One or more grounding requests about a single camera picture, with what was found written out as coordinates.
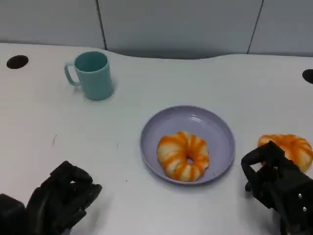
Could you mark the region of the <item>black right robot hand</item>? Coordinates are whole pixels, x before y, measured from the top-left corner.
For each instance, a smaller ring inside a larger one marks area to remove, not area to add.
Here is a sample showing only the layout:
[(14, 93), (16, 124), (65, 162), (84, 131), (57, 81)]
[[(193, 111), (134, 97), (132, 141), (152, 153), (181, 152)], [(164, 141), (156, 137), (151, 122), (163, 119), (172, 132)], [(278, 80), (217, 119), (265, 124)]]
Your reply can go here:
[(313, 180), (300, 171), (274, 142), (252, 150), (241, 160), (245, 190), (280, 215), (283, 235), (313, 233)]

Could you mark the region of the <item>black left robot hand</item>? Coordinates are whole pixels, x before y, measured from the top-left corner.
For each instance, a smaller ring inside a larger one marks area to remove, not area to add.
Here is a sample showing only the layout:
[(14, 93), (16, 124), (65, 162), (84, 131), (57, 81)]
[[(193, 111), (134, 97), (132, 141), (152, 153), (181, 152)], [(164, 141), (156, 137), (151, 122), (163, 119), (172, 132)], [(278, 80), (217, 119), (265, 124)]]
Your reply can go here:
[(68, 235), (102, 190), (85, 170), (64, 161), (36, 188), (26, 206), (29, 235)]

